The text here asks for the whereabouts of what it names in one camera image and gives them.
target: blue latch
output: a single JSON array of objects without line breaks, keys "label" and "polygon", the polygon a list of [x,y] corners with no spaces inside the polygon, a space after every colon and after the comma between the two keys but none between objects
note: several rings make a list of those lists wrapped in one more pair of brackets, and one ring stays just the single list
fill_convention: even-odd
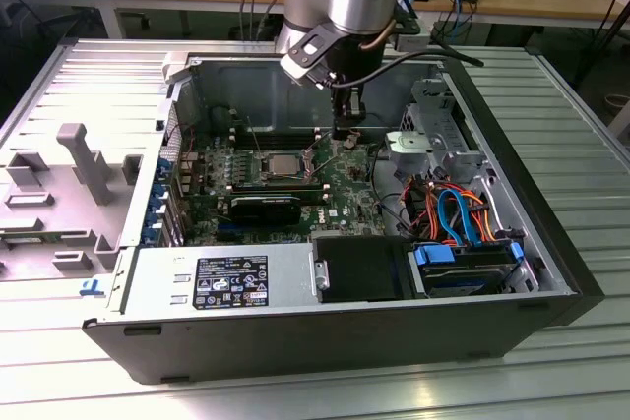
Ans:
[{"label": "blue latch", "polygon": [[516,241],[510,243],[510,250],[512,250],[512,254],[516,261],[521,263],[525,259],[525,253],[523,253],[523,248]]},{"label": "blue latch", "polygon": [[413,252],[418,266],[440,263],[454,263],[455,255],[450,246],[447,245],[424,245],[418,246]]},{"label": "blue latch", "polygon": [[453,250],[450,246],[426,245],[424,246],[424,251],[431,264],[455,262],[455,255],[453,255]]},{"label": "blue latch", "polygon": [[104,291],[99,289],[99,287],[98,287],[99,283],[100,283],[100,281],[98,279],[88,279],[88,280],[84,281],[84,283],[82,285],[83,289],[81,289],[79,291],[79,295],[81,295],[81,296],[86,296],[86,295],[101,296],[101,295],[105,295]]},{"label": "blue latch", "polygon": [[426,253],[424,253],[423,246],[418,246],[413,252],[413,255],[415,256],[415,262],[418,266],[426,265]]}]

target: warning label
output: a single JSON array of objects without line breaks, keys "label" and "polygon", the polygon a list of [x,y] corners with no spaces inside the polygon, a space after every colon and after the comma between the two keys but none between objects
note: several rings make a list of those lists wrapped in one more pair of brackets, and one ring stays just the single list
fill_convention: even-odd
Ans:
[{"label": "warning label", "polygon": [[269,305],[267,257],[245,256],[197,260],[197,310]]}]

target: cable on desk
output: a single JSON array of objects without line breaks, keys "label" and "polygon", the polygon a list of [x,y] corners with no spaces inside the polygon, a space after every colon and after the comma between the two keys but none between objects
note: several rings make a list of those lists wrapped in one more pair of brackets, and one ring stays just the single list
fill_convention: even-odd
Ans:
[{"label": "cable on desk", "polygon": [[267,9],[265,9],[265,14],[263,15],[263,18],[260,20],[260,24],[258,24],[258,29],[256,30],[256,41],[258,41],[258,38],[260,37],[260,33],[263,31],[263,28],[265,27],[265,22],[269,18],[269,14],[271,13],[274,6],[276,5],[276,2],[278,2],[278,0],[272,0],[270,4],[267,6]]},{"label": "cable on desk", "polygon": [[457,31],[457,28],[460,25],[460,15],[462,15],[462,0],[454,0],[456,7],[457,7],[457,14],[455,17],[455,24],[453,26],[453,28],[451,29],[451,41],[453,41],[453,39],[455,38],[455,32]]}]

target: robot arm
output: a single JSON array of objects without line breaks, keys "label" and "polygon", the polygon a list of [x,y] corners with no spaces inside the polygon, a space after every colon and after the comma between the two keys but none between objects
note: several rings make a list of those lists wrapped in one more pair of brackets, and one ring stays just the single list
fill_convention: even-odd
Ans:
[{"label": "robot arm", "polygon": [[[281,64],[298,83],[320,89],[351,82],[377,70],[385,42],[396,26],[397,0],[285,0],[279,39]],[[362,86],[333,90],[334,136],[365,118]]]}]

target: floor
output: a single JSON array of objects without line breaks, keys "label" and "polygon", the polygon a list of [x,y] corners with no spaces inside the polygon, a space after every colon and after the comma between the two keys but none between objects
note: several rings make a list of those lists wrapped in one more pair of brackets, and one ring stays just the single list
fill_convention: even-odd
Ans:
[{"label": "floor", "polygon": [[[37,20],[26,9],[10,10],[13,24],[0,29],[0,120],[4,121],[13,106],[32,82],[48,55],[54,49],[52,32],[47,30],[42,35],[37,30]],[[69,8],[33,6],[42,19],[73,13]],[[174,11],[145,11],[150,19],[150,28],[143,30],[137,18],[125,19],[129,38],[135,39],[177,39],[182,38],[182,26],[179,15]],[[248,33],[248,15],[246,14],[245,35]],[[236,39],[239,37],[239,22],[236,14],[229,13],[189,13],[191,34],[188,39]],[[64,23],[52,27],[58,37],[66,35],[73,26]],[[488,26],[473,26],[466,35],[466,44],[484,44]],[[82,22],[70,30],[70,35],[77,37],[104,37],[104,30],[96,22]],[[494,43],[504,46],[515,45],[520,37],[518,27],[501,27],[493,33]],[[591,32],[577,29],[545,28],[534,33],[528,46],[538,49],[562,76],[571,81],[575,74],[580,52],[590,43]],[[610,93],[630,95],[630,57],[624,55],[622,46],[628,42],[617,38],[603,57],[593,68],[579,89],[579,94],[589,107],[604,122],[608,123],[614,110],[606,108],[603,98]]]}]

